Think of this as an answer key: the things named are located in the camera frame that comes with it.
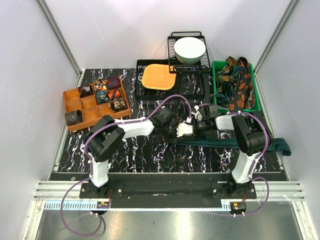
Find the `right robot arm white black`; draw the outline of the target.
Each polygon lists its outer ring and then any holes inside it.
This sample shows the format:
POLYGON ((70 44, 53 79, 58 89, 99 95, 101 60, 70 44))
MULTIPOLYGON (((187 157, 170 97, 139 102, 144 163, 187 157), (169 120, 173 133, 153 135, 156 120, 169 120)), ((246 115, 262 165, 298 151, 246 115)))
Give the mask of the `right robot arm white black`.
POLYGON ((234 131, 240 152, 226 189, 235 199, 250 189, 254 168, 273 141, 269 129, 258 118, 259 114, 258 111, 238 111, 222 115, 217 106, 210 103, 194 107, 194 134, 198 139, 212 143, 218 138, 219 130, 234 131))

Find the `rolled maroon striped tie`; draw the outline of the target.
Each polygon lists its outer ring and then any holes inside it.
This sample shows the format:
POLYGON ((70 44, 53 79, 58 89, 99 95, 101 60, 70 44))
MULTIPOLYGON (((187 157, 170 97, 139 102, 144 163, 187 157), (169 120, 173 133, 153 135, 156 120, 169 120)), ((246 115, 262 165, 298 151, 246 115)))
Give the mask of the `rolled maroon striped tie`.
POLYGON ((113 76, 107 80, 107 86, 109 90, 120 88, 122 86, 121 79, 119 77, 113 76))

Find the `orange woven pot holder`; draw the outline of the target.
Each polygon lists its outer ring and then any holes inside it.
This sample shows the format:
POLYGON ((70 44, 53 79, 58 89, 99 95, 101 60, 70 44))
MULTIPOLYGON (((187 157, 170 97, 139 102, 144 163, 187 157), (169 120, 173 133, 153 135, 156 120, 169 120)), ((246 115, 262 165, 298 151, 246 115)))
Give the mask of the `orange woven pot holder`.
POLYGON ((174 87, 176 76, 170 73, 169 65, 154 63, 144 69, 141 84, 150 90, 168 91, 174 87))

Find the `green plastic bin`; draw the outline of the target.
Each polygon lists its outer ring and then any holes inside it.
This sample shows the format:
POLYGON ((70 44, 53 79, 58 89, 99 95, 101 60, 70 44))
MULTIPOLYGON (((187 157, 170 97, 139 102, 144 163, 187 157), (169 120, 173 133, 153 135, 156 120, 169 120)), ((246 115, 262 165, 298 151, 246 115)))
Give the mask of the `green plastic bin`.
POLYGON ((245 57, 212 63, 213 101, 231 112, 261 111, 253 66, 245 57))

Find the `white bowl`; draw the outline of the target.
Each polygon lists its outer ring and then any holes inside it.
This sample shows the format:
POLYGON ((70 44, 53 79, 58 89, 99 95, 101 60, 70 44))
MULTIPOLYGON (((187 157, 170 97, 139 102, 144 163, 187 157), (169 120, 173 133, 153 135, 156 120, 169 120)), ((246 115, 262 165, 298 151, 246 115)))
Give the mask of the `white bowl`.
POLYGON ((183 37, 178 39, 174 46, 176 58, 183 64, 192 65, 201 60, 206 52, 206 45, 195 37, 183 37))

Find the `dark green tie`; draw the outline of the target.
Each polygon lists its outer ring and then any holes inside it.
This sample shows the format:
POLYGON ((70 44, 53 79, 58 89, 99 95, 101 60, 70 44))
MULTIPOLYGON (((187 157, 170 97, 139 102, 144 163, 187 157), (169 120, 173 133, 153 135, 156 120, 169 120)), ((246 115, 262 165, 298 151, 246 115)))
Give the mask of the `dark green tie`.
MULTIPOLYGON (((215 149, 236 149, 239 150, 237 140, 230 139, 196 139, 196 140, 178 140, 176 142, 180 146, 208 147, 215 149)), ((291 156, 292 152, 284 138, 274 138, 273 144, 270 145, 267 152, 281 152, 283 156, 291 156)))

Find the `rolled dark floral tie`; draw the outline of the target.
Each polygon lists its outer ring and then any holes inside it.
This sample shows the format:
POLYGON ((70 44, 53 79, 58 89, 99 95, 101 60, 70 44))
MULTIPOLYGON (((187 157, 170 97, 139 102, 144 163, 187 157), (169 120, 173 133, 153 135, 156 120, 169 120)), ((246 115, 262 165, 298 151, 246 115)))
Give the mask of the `rolled dark floral tie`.
POLYGON ((93 89, 92 89, 90 84, 87 84, 87 85, 84 85, 84 86, 80 86, 80 87, 77 88, 77 90, 78 90, 80 98, 89 97, 89 96, 92 96, 94 94, 93 89))

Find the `rolled navy orange striped tie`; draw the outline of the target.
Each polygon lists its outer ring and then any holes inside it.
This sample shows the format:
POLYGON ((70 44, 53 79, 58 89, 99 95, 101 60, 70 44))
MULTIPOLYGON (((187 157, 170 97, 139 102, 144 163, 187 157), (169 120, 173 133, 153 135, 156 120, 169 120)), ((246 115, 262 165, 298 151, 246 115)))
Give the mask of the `rolled navy orange striped tie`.
POLYGON ((108 92, 108 97, 111 101, 114 101, 115 99, 117 99, 119 97, 123 97, 123 96, 124 96, 124 93, 123 93, 122 87, 112 89, 108 92))

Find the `rolled blue paisley tie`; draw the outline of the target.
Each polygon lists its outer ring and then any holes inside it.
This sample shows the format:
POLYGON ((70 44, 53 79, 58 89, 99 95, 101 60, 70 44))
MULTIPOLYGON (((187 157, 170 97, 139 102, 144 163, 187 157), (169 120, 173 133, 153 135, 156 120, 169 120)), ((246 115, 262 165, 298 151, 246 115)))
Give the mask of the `rolled blue paisley tie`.
POLYGON ((97 105, 101 105, 101 104, 105 104, 105 103, 109 103, 111 100, 108 96, 108 93, 106 91, 97 91, 95 93, 95 99, 96 99, 96 104, 97 105))

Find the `brown teal patterned tie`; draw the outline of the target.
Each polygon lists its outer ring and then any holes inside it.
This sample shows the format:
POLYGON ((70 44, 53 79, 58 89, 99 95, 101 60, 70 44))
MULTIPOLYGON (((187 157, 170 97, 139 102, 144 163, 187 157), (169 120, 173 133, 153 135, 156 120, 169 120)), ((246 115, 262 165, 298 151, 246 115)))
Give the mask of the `brown teal patterned tie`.
POLYGON ((222 69, 218 68, 215 73, 216 88, 219 94, 231 95, 238 82, 242 67, 237 60, 229 56, 222 69))

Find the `rolled colourful floral tie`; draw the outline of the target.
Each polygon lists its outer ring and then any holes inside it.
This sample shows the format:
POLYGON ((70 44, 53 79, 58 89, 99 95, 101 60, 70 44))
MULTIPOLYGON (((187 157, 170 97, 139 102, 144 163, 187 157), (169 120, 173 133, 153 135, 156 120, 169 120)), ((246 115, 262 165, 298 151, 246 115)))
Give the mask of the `rolled colourful floral tie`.
POLYGON ((95 92, 107 92, 109 89, 108 89, 108 82, 106 80, 96 80, 94 83, 93 83, 93 86, 94 86, 94 91, 95 92))

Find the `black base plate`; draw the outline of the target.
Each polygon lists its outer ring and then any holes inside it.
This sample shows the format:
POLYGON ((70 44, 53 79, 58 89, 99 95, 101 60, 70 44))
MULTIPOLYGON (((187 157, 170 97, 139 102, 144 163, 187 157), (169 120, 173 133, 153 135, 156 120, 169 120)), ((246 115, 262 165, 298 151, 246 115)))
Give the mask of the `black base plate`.
POLYGON ((205 209, 220 208, 222 200, 254 200, 253 183, 239 190, 229 173, 110 173, 100 187, 85 181, 80 185, 81 199, 111 198, 114 209, 205 209))

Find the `orange wooden divided box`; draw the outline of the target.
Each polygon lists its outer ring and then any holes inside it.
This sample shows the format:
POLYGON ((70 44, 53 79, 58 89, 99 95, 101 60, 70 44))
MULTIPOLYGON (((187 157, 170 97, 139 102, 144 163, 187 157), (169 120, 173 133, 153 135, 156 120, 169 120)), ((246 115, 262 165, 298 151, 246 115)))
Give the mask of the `orange wooden divided box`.
POLYGON ((111 107, 110 101, 108 103, 97 105, 96 92, 93 83, 85 84, 90 85, 93 90, 93 95, 80 98, 78 88, 70 89, 63 92, 63 100, 65 106, 65 113, 80 110, 82 113, 82 122, 79 124, 67 126, 70 132, 79 131, 95 125, 103 116, 109 115, 114 119, 120 119, 132 114, 130 105, 125 93, 124 85, 121 79, 121 88, 123 89, 123 98, 126 101, 128 109, 120 112, 114 112, 111 107))

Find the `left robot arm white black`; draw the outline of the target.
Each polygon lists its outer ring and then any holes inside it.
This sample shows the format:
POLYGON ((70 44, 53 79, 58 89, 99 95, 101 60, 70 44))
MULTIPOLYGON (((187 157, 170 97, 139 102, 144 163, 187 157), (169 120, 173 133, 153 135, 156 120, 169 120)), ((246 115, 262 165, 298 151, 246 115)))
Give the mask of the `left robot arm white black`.
POLYGON ((166 142, 177 138, 179 121, 168 108, 148 117, 120 120, 110 115, 103 116, 83 139, 84 153, 89 157, 90 192, 97 198, 108 193, 108 165, 123 140, 138 136, 164 137, 166 142))

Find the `brown blue tie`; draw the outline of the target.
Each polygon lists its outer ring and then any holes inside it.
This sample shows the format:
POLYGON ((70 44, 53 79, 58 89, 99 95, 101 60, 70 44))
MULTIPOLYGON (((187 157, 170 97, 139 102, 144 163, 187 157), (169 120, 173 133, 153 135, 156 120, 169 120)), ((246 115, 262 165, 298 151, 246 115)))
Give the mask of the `brown blue tie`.
POLYGON ((82 112, 79 109, 66 112, 64 118, 67 126, 73 126, 83 122, 82 112))

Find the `rolled beige patterned tie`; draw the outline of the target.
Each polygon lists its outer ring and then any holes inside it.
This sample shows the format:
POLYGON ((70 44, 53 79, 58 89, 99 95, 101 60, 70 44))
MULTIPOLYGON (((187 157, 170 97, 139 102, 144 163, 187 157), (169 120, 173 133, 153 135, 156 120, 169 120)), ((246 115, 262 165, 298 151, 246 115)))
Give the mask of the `rolled beige patterned tie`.
POLYGON ((126 100, 121 96, 115 98, 114 101, 112 101, 109 105, 115 113, 122 112, 128 109, 126 100))

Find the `navy tie orange flowers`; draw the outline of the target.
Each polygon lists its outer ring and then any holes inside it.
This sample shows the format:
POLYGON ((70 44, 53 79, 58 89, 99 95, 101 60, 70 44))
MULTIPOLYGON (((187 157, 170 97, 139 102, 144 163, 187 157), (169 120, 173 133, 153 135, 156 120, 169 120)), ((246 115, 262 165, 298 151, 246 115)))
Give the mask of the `navy tie orange flowers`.
POLYGON ((239 57, 237 62, 242 68, 238 75, 238 82, 227 103, 231 112, 252 109, 255 105, 254 83, 250 63, 245 57, 239 57))

